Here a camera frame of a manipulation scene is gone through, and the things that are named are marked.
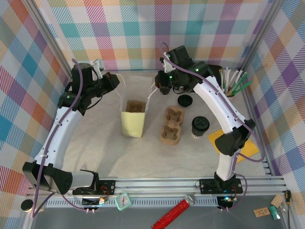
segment cup of straws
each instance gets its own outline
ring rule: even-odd
[[[248,73],[243,74],[242,70],[233,73],[232,69],[228,69],[228,67],[221,73],[221,88],[229,99],[252,83],[251,81],[243,83],[247,75]]]

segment black lid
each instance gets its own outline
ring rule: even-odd
[[[26,199],[21,203],[21,209],[24,211],[28,211],[32,208],[33,206],[33,200],[31,199]]]
[[[209,129],[210,123],[206,117],[197,116],[192,121],[192,127],[199,131],[206,131]]]
[[[178,104],[183,107],[188,107],[193,103],[193,99],[191,96],[187,94],[180,95],[178,97]]]

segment green straw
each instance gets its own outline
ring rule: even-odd
[[[234,84],[232,85],[231,89],[233,89],[235,87],[236,83],[234,82]]]
[[[246,83],[244,86],[242,86],[240,89],[234,91],[234,92],[232,93],[232,96],[233,96],[233,95],[236,95],[236,93],[240,92],[242,89],[246,88],[246,87],[249,86],[251,83],[252,83],[252,82],[250,81],[250,82]]]
[[[235,86],[235,88],[232,90],[232,92],[234,93],[235,90],[239,87],[239,85],[242,83],[242,81],[244,81],[244,79],[246,78],[246,76],[248,75],[248,73],[245,73],[242,78],[240,79],[240,81],[238,82],[238,84]]]

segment cardboard cup holder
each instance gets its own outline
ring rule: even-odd
[[[176,145],[181,137],[181,125],[184,119],[184,110],[177,106],[169,106],[164,113],[164,126],[160,133],[160,140],[168,145]]]

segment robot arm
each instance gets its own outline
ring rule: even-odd
[[[237,117],[252,130],[255,127],[255,123],[252,119],[246,120],[245,117],[235,109],[224,95],[209,66],[204,62],[194,63],[184,46],[180,46],[164,54],[174,64],[203,76],[217,89],[217,91],[215,91],[208,83],[204,83],[196,76],[173,68],[169,66],[169,63],[166,60],[163,58],[160,59],[163,62],[164,71],[158,72],[158,75],[155,77],[155,85],[160,89],[161,93],[168,94],[171,88],[183,88],[185,92],[194,90],[209,106],[224,132],[224,134],[215,141],[216,147],[221,153],[214,178],[216,186],[220,189],[219,191],[225,190],[235,179],[235,175],[232,171],[235,154],[244,146],[246,140],[250,137],[249,131],[232,116],[228,109],[228,105],[235,111]],[[223,94],[226,104],[220,98],[219,94]]]
[[[40,189],[62,195],[67,193],[69,189],[77,187],[89,187],[92,191],[99,189],[97,187],[99,180],[97,173],[82,170],[71,173],[62,170],[64,156],[72,134],[85,115],[86,110],[94,106],[89,107],[92,98],[102,98],[103,95],[113,91],[120,83],[115,74],[107,72],[102,75],[101,70],[103,66],[97,61],[93,63],[93,67],[87,63],[80,64],[83,79],[81,95],[75,106],[67,113],[61,123],[59,123],[59,120],[61,120],[71,106],[80,89],[79,70],[76,66],[73,67],[71,71],[72,82],[67,85],[65,92],[60,96],[56,118],[45,144],[32,163],[26,162],[23,165],[22,171],[33,186],[37,184],[39,168],[42,163],[42,158],[45,156]],[[96,80],[93,80],[92,72],[97,75]],[[58,125],[58,129],[52,137],[53,130]],[[48,153],[44,155],[44,150],[50,137],[52,139],[48,147]]]

